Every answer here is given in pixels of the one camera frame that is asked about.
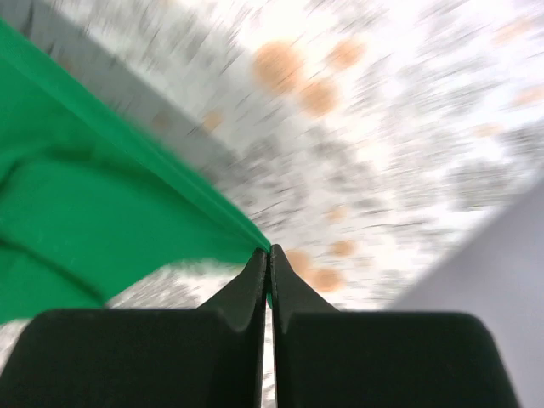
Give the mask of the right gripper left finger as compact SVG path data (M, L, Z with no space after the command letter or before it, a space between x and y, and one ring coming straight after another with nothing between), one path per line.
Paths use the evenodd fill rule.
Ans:
M257 407L267 255L196 309L57 309L21 333L4 407Z

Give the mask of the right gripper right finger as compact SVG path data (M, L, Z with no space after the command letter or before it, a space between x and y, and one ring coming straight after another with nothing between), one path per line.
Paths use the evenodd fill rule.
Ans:
M495 342L470 314L335 309L269 253L280 407L516 407Z

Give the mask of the green t shirt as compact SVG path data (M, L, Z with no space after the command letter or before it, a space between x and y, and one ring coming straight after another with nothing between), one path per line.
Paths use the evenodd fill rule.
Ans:
M181 260L269 241L237 207L1 26L1 320L100 308Z

